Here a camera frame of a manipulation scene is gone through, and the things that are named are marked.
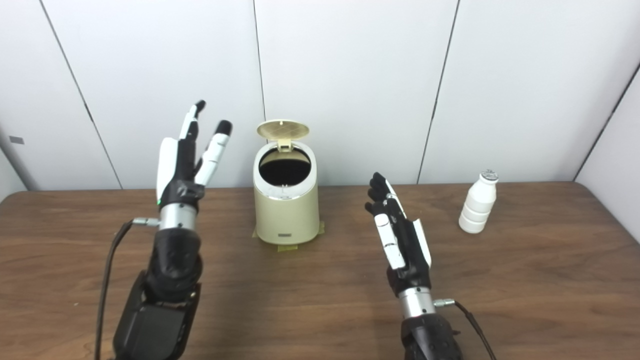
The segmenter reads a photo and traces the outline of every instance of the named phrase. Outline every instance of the silver cylinder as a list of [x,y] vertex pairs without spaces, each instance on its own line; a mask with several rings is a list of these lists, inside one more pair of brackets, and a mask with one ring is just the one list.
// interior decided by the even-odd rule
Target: silver cylinder
[[436,312],[429,288],[408,288],[398,294],[398,299],[405,319]]
[[197,215],[196,209],[190,205],[177,203],[165,205],[160,210],[160,230],[172,227],[195,230]]

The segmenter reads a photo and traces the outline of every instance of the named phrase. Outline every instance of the white bottle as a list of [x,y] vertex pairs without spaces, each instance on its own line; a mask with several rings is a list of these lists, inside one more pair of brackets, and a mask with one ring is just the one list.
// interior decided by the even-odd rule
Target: white bottle
[[484,229],[495,202],[495,183],[497,182],[498,174],[485,170],[480,173],[480,179],[471,186],[458,220],[464,231],[477,234]]

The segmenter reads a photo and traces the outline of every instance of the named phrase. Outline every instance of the white wall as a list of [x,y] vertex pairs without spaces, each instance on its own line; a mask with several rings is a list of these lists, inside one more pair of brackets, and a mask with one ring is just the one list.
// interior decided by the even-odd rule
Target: white wall
[[120,187],[38,1],[0,1],[0,144],[34,190]]
[[256,0],[267,119],[310,128],[320,184],[415,183],[455,0]]
[[15,170],[0,150],[0,203],[7,196],[26,190]]
[[461,1],[420,183],[572,180],[640,60],[640,1]]
[[[431,121],[456,0],[43,1],[125,188],[199,99],[200,151],[235,125],[212,186],[251,185],[265,115],[310,126],[323,185],[571,180],[640,59],[638,1],[463,0]],[[0,4],[0,51],[27,186],[118,188],[37,1]]]
[[583,184],[640,241],[640,76],[580,171]]
[[153,188],[160,143],[200,100],[198,149],[235,124],[213,186],[249,186],[264,141],[252,0],[45,0],[124,188]]

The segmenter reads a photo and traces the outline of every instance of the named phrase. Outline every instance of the wooden table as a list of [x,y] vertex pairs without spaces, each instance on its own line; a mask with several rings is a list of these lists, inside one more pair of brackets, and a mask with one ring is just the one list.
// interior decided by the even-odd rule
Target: wooden table
[[[576,183],[500,184],[481,234],[458,228],[467,184],[397,186],[420,217],[435,297],[473,311],[500,360],[638,359],[640,246]],[[298,250],[252,238],[253,192],[211,189],[198,229],[202,300],[183,359],[402,359],[401,312],[367,188],[321,188],[325,234]],[[2,359],[91,359],[104,260],[132,217],[156,215],[150,190],[23,192],[0,205]],[[154,229],[116,253],[104,354]],[[455,308],[442,309],[465,359],[488,359]]]

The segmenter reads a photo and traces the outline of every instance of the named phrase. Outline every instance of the cable connector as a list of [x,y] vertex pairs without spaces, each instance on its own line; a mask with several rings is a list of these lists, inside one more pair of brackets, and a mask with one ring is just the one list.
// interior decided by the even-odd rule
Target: cable connector
[[160,219],[157,218],[134,218],[134,225],[157,227],[160,226]]
[[436,299],[433,301],[435,307],[445,307],[455,305],[456,301],[453,299]]

